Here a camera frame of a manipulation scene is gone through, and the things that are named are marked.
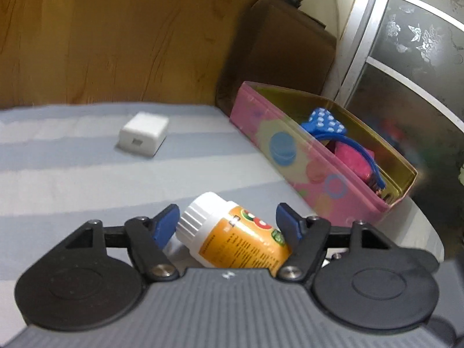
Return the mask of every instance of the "white charger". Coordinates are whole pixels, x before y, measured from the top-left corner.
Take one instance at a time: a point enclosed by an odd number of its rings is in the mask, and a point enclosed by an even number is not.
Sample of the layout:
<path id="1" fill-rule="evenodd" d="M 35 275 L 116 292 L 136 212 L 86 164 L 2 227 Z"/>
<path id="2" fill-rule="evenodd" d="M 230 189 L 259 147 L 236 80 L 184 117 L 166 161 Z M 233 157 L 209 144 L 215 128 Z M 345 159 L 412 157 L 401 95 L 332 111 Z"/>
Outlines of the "white charger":
<path id="1" fill-rule="evenodd" d="M 168 123 L 165 116 L 139 112 L 119 131 L 118 147 L 152 157 L 166 138 Z"/>

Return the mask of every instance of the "wood grain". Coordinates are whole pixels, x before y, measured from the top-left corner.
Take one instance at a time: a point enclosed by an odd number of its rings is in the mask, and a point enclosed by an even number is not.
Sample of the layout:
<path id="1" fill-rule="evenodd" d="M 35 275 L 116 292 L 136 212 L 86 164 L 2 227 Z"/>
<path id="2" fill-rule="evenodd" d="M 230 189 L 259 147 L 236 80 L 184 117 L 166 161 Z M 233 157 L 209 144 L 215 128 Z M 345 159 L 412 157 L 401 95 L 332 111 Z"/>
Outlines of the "wood grain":
<path id="1" fill-rule="evenodd" d="M 214 103 L 256 0 L 0 0 L 0 108 Z"/>

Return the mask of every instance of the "blue circle on box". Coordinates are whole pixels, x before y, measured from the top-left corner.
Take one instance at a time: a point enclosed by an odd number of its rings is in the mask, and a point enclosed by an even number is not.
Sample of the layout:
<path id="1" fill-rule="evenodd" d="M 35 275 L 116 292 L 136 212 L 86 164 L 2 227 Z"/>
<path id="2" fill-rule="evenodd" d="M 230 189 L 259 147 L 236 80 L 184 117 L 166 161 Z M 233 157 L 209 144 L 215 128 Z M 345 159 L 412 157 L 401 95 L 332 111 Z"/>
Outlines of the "blue circle on box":
<path id="1" fill-rule="evenodd" d="M 332 199 L 341 199 L 348 191 L 345 178 L 338 174 L 330 174 L 324 181 L 324 191 Z"/>
<path id="2" fill-rule="evenodd" d="M 286 132 L 277 132 L 271 137 L 269 151 L 272 159 L 280 166 L 290 166 L 295 162 L 295 140 Z"/>

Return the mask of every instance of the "striped bed sheet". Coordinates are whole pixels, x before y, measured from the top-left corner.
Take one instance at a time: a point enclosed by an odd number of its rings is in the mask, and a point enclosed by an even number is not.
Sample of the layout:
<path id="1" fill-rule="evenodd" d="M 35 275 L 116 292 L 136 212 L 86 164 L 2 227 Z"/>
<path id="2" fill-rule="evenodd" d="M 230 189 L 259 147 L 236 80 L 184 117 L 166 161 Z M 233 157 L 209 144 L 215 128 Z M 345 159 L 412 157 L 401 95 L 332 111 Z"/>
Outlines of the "striped bed sheet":
<path id="1" fill-rule="evenodd" d="M 168 136 L 152 159 L 115 148 L 119 129 L 139 111 L 170 118 Z M 273 225 L 280 202 L 312 214 L 212 106 L 117 103 L 0 112 L 0 345 L 24 327 L 13 298 L 18 277 L 85 221 L 121 225 L 170 203 L 182 211 L 206 191 Z M 401 244 L 408 229 L 390 235 Z M 195 265 L 175 237 L 165 251 L 181 269 Z M 125 250 L 108 253 L 128 262 Z"/>

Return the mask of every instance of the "white logo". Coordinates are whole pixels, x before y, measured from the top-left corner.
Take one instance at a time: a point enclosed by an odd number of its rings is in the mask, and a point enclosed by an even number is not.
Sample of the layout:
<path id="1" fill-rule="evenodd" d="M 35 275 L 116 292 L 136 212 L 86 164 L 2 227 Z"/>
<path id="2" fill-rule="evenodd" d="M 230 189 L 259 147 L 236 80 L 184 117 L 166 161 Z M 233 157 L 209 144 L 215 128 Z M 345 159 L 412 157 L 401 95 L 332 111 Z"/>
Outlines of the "white logo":
<path id="1" fill-rule="evenodd" d="M 227 280 L 230 280 L 231 278 L 235 277 L 235 273 L 233 273 L 232 271 L 227 271 L 227 272 L 222 274 L 222 277 L 227 279 Z"/>

